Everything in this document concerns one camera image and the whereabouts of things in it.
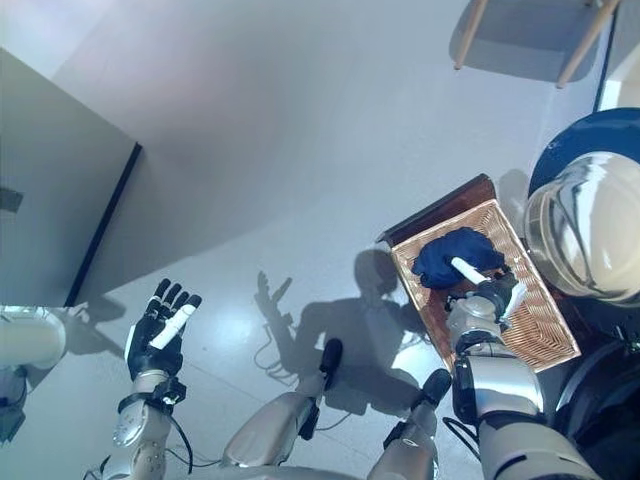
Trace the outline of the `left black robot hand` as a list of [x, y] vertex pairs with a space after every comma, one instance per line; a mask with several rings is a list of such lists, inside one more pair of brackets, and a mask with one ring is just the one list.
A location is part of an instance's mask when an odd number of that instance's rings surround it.
[[149, 298], [141, 318], [130, 328], [124, 352], [131, 380], [149, 370], [175, 376], [183, 364], [182, 336], [202, 302], [177, 282], [164, 278]]

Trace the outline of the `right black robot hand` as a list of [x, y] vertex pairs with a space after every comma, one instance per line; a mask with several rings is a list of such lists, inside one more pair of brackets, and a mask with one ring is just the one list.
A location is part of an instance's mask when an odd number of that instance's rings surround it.
[[504, 332], [511, 328], [512, 322], [509, 320], [509, 316], [523, 302], [527, 293], [525, 284], [516, 278], [512, 270], [504, 265], [493, 277], [489, 277], [481, 274], [474, 266], [460, 257], [452, 257], [450, 265], [471, 282], [475, 289], [462, 296], [449, 295], [445, 303], [445, 311], [450, 313], [458, 300], [479, 296], [494, 305], [494, 322], [501, 331]]

